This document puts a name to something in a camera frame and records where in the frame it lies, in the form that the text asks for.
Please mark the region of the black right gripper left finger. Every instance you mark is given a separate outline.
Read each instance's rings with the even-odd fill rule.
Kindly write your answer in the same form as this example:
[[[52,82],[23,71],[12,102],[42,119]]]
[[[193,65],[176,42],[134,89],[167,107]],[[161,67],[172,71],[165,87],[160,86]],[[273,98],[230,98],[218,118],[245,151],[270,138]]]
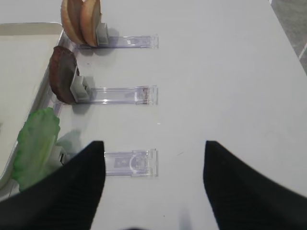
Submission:
[[[104,143],[93,141],[54,173],[0,204],[2,230],[89,230],[106,179]]]

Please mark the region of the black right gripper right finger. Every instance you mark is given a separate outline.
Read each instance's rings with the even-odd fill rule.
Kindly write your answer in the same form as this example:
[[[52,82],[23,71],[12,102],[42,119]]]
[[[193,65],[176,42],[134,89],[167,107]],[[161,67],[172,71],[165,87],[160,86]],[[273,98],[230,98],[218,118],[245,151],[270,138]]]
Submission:
[[[204,188],[221,230],[305,230],[307,199],[207,141]]]

